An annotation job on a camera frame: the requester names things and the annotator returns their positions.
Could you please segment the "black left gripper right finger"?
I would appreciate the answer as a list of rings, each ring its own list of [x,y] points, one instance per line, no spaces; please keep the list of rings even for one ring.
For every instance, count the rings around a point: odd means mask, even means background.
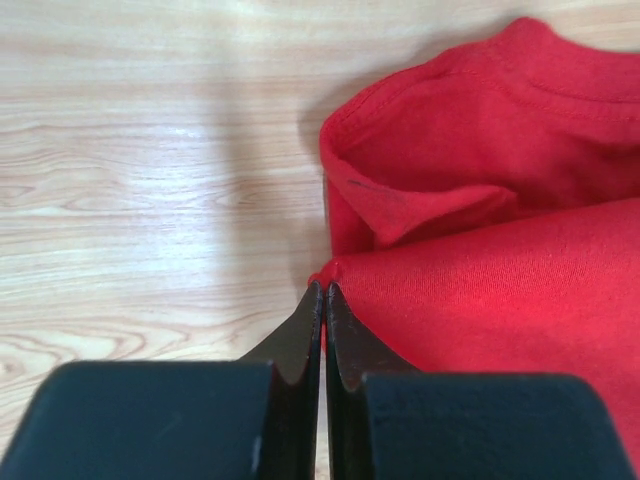
[[[331,477],[373,479],[366,376],[413,374],[418,370],[357,318],[335,282],[327,291],[325,326]]]

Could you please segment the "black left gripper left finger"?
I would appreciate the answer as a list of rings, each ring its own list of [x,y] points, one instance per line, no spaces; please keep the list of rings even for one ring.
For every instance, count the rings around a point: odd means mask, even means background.
[[[313,282],[289,318],[240,358],[270,372],[257,479],[315,476],[322,326],[323,289]]]

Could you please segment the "red t-shirt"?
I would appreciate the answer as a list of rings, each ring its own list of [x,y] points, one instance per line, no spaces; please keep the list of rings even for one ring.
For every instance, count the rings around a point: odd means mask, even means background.
[[[361,91],[319,135],[324,282],[424,370],[639,403],[639,57],[533,18]]]

